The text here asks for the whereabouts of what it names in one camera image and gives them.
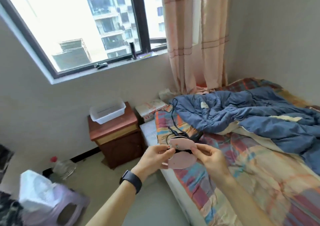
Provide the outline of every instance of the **clear plastic bottle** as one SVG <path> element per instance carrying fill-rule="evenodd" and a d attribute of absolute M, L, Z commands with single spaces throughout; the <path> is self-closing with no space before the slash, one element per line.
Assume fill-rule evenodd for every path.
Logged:
<path fill-rule="evenodd" d="M 76 169 L 76 163 L 71 160 L 60 161 L 56 156 L 50 159 L 54 163 L 52 171 L 58 175 L 61 179 L 67 179 Z"/>

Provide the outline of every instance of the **hand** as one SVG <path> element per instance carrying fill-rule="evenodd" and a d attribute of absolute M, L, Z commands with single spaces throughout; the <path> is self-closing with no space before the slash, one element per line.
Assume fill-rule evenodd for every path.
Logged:
<path fill-rule="evenodd" d="M 167 169 L 168 166 L 163 165 L 162 163 L 167 163 L 168 159 L 176 152 L 174 148 L 169 150 L 167 149 L 168 145 L 163 144 L 148 147 L 138 164 L 134 166 L 131 172 L 144 182 L 149 175 L 156 172 L 158 169 Z"/>
<path fill-rule="evenodd" d="M 233 180 L 221 150 L 206 144 L 196 143 L 196 145 L 197 148 L 191 148 L 192 153 L 206 167 L 210 178 L 218 188 L 221 189 L 228 181 Z"/>

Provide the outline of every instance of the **smartwatch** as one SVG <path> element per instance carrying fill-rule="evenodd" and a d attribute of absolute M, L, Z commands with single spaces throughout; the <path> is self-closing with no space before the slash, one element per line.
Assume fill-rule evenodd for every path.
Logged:
<path fill-rule="evenodd" d="M 119 184 L 121 184 L 124 180 L 129 181 L 136 188 L 136 194 L 140 191 L 142 187 L 142 182 L 138 176 L 132 173 L 130 170 L 127 170 L 120 179 Z"/>

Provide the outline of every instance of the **blue comforter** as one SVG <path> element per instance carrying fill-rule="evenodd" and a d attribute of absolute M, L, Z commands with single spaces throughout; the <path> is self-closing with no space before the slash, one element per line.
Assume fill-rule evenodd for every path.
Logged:
<path fill-rule="evenodd" d="M 270 87 L 180 95 L 171 103 L 180 117 L 199 131 L 219 133 L 240 121 L 241 127 L 270 138 L 282 151 L 302 156 L 306 165 L 320 175 L 320 113 L 295 107 Z M 301 119 L 293 122 L 270 117 L 281 115 Z"/>

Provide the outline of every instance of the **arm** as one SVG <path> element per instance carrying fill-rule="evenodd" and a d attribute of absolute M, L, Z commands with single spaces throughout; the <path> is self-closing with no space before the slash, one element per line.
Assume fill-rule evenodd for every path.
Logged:
<path fill-rule="evenodd" d="M 197 143 L 192 153 L 206 167 L 210 178 L 230 202 L 233 210 L 245 226 L 275 226 L 253 198 L 232 177 L 222 151 Z"/>
<path fill-rule="evenodd" d="M 143 183 L 146 178 L 159 168 L 167 169 L 166 162 L 175 153 L 175 149 L 167 150 L 167 145 L 148 147 L 138 164 L 131 170 Z M 128 181 L 123 181 L 118 189 L 99 209 L 86 226 L 121 226 L 129 208 L 134 203 L 136 188 Z"/>

